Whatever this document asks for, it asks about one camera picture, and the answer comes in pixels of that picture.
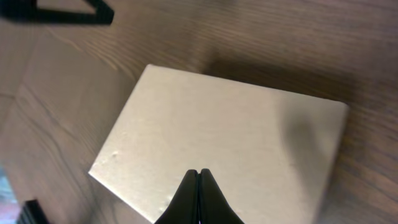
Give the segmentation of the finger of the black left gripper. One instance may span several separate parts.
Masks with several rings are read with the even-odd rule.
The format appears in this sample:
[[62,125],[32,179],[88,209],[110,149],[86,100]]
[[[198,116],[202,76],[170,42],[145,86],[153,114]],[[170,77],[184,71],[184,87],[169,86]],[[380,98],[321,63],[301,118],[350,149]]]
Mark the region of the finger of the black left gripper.
[[109,25],[114,11],[105,1],[86,1],[94,14],[58,11],[37,6],[36,0],[1,0],[1,18],[21,24],[91,24]]

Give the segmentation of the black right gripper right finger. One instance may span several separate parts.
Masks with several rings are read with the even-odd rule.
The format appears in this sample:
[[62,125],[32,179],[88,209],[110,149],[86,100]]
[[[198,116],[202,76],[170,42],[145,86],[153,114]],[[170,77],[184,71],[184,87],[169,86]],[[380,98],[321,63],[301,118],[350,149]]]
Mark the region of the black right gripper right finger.
[[201,224],[244,224],[229,206],[209,169],[200,172],[198,202]]

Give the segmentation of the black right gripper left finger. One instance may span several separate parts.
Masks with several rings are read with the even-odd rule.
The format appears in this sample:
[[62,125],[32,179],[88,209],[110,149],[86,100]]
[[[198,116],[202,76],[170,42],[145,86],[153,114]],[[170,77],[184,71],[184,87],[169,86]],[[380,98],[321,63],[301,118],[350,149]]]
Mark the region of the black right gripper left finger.
[[155,224],[198,224],[198,172],[188,170]]

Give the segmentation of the cardboard box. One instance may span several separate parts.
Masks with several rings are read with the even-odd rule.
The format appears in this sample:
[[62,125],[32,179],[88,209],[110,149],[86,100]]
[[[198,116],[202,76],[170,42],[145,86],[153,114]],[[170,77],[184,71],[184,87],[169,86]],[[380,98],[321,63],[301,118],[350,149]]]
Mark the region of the cardboard box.
[[90,175],[150,222],[207,168],[244,223],[314,223],[348,106],[148,65]]

